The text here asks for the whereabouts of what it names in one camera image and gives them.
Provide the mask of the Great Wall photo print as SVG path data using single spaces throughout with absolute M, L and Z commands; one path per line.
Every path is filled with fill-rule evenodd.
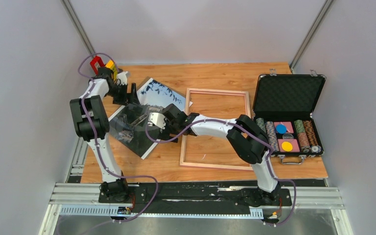
M 145 159 L 157 145 L 145 134 L 149 115 L 161 112 L 169 104 L 183 111 L 186 98 L 151 77 L 137 89 L 137 97 L 139 105 L 121 106 L 109 117 L 109 134 L 138 157 Z

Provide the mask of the clear acrylic sheet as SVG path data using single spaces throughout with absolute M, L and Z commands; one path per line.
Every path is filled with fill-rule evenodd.
M 145 133 L 148 117 L 151 113 L 160 112 L 162 109 L 162 106 L 156 105 L 121 106 L 109 117 L 109 134 L 141 159 L 145 159 L 156 146 L 156 143 Z

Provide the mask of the wooden picture frame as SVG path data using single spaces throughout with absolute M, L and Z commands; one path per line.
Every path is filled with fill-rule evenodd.
M 213 89 L 187 89 L 185 113 L 199 113 L 193 125 L 199 136 L 182 136 L 179 164 L 186 167 L 246 170 L 252 168 L 238 157 L 227 140 L 231 123 L 240 115 L 251 116 L 249 93 Z

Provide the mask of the grey backing board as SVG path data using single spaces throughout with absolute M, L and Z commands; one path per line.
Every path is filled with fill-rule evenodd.
M 154 87 L 154 79 L 152 77 L 146 77 L 137 87 L 137 94 L 138 95 L 145 95 L 150 90 L 153 90 Z

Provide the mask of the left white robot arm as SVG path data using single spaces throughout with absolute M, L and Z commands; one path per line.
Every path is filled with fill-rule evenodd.
M 132 84 L 132 93 L 127 92 L 128 77 L 128 71 L 119 69 L 114 72 L 100 67 L 98 74 L 89 79 L 85 92 L 70 101 L 75 132 L 92 149 L 101 169 L 100 202 L 122 203 L 130 197 L 130 188 L 109 144 L 110 125 L 102 102 L 107 95 L 120 105 L 126 105 L 131 100 L 138 102 L 135 84 Z

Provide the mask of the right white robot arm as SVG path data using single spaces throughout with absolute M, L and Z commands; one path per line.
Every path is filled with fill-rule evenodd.
M 268 135 L 247 115 L 238 118 L 212 118 L 199 113 L 186 114 L 174 104 L 151 113 L 148 122 L 160 129 L 157 143 L 177 142 L 182 135 L 210 136 L 227 140 L 235 153 L 249 164 L 257 177 L 257 202 L 273 204 L 280 197 L 281 185 L 269 162 L 274 148 Z

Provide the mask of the yellow small box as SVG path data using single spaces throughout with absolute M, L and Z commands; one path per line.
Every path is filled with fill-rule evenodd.
M 117 80 L 118 70 L 117 70 L 117 67 L 116 67 L 114 61 L 113 61 L 113 60 L 109 60 L 109 61 L 106 63 L 105 67 L 106 67 L 106 68 L 109 68 L 109 69 L 113 72 L 112 79 L 113 79 L 114 81 L 116 81 L 116 80 Z

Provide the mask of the red small box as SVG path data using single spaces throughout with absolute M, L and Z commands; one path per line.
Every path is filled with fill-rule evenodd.
M 102 58 L 98 55 L 96 55 L 91 61 L 90 66 L 92 67 L 95 75 L 98 75 L 98 69 L 105 66 Z

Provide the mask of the blue round chip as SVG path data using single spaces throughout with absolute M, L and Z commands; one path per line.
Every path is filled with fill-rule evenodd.
M 276 129 L 276 132 L 279 133 L 279 134 L 285 134 L 285 133 L 287 133 L 287 128 L 286 128 L 286 126 L 283 125 L 283 124 L 278 124 L 278 125 L 275 127 L 275 129 Z

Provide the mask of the black poker chip case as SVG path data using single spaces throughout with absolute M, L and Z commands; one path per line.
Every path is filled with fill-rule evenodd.
M 272 157 L 284 165 L 293 164 L 292 157 L 305 159 L 321 157 L 324 147 L 313 120 L 313 113 L 326 82 L 322 74 L 262 74 L 258 77 L 253 103 L 254 119 L 264 122 Z M 279 134 L 275 127 L 283 124 L 287 133 Z M 284 152 L 281 143 L 293 144 L 291 152 Z

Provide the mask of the yellow round chip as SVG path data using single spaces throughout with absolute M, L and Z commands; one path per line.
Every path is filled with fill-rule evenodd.
M 281 148 L 284 152 L 291 152 L 293 150 L 293 144 L 288 141 L 284 141 L 281 143 Z

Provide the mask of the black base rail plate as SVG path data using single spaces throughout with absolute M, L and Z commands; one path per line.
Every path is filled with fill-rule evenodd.
M 135 183 L 128 185 L 125 204 L 132 211 L 164 214 L 245 215 L 250 207 L 292 205 L 289 190 L 282 188 L 273 200 L 264 199 L 256 181 Z

